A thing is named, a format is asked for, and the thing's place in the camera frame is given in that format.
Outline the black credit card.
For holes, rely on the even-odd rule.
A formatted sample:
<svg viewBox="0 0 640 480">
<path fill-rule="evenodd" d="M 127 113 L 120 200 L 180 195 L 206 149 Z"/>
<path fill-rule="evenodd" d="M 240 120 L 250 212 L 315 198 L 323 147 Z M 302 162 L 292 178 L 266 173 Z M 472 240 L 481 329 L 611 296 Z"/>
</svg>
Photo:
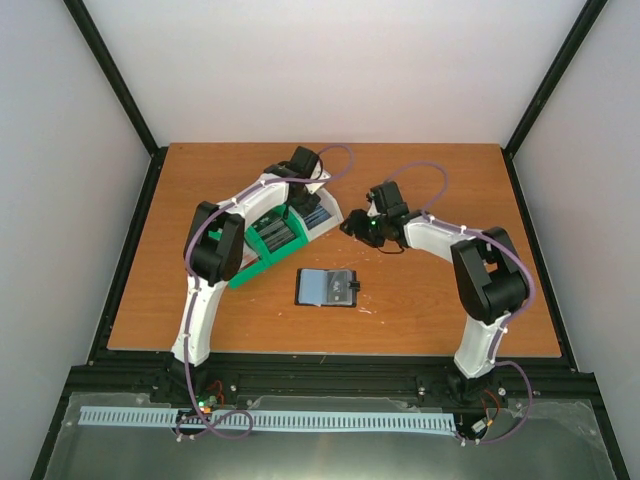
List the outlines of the black credit card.
<svg viewBox="0 0 640 480">
<path fill-rule="evenodd" d="M 325 304 L 329 306 L 347 306 L 353 303 L 353 291 L 350 286 L 353 272 L 348 269 L 328 270 L 325 279 Z"/>
</svg>

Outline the black leather card holder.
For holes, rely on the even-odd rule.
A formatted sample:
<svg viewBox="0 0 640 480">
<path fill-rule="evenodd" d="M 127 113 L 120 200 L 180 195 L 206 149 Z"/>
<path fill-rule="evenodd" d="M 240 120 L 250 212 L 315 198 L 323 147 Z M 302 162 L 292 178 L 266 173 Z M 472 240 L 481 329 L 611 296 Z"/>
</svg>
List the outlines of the black leather card holder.
<svg viewBox="0 0 640 480">
<path fill-rule="evenodd" d="M 341 269 L 299 269 L 296 275 L 294 304 L 298 306 L 355 308 L 357 305 L 358 293 L 361 290 L 361 284 L 357 278 L 356 271 L 351 269 L 348 270 L 353 272 L 353 280 L 350 284 L 353 291 L 353 303 L 347 306 L 329 306 L 325 304 L 326 272 L 328 270 Z"/>
</svg>

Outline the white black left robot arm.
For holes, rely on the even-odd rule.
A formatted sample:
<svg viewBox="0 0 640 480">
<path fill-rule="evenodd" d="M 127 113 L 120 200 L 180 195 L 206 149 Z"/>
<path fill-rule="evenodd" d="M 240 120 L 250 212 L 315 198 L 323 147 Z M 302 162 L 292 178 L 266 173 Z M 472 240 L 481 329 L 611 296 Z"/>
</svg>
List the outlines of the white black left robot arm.
<svg viewBox="0 0 640 480">
<path fill-rule="evenodd" d="M 184 250 L 187 298 L 171 352 L 198 366 L 210 355 L 210 336 L 221 297 L 240 270 L 249 226 L 281 205 L 306 205 L 327 181 L 318 153 L 298 147 L 290 160 L 267 167 L 258 178 L 218 203 L 203 202 L 194 213 Z"/>
</svg>

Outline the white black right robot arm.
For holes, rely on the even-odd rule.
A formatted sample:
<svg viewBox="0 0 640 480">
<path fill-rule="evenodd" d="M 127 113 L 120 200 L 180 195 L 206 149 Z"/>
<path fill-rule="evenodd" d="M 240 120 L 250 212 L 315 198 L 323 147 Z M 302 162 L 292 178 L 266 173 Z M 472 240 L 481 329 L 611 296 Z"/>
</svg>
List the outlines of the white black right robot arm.
<svg viewBox="0 0 640 480">
<path fill-rule="evenodd" d="M 466 324 L 454 364 L 466 379 L 488 374 L 508 325 L 535 297 L 531 272 L 520 260 L 506 230 L 471 229 L 411 211 L 394 181 L 374 186 L 369 208 L 349 213 L 341 231 L 371 248 L 387 242 L 401 250 L 427 252 L 453 266 Z"/>
</svg>

